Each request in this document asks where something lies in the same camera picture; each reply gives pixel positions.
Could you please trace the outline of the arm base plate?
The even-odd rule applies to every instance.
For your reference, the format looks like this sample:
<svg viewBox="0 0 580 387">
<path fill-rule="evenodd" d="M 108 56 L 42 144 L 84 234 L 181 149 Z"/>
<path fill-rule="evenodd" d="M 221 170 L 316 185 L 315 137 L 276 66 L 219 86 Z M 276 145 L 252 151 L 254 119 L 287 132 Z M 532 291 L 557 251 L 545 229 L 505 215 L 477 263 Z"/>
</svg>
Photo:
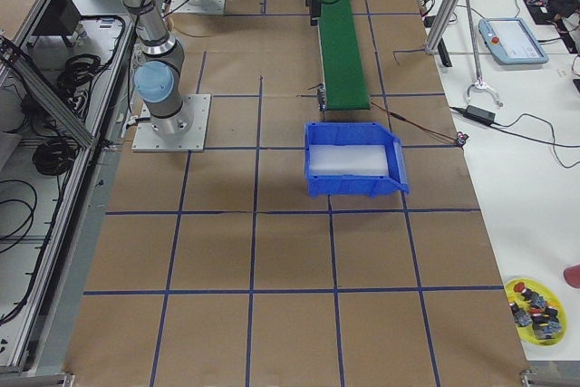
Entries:
<svg viewBox="0 0 580 387">
<path fill-rule="evenodd" d="M 169 12 L 194 15 L 223 15 L 226 0 L 171 0 Z"/>
<path fill-rule="evenodd" d="M 182 97 L 182 107 L 171 118 L 160 119 L 150 114 L 143 104 L 141 118 L 136 127 L 132 150 L 136 152 L 202 152 L 205 148 L 210 94 L 187 94 Z"/>
</svg>

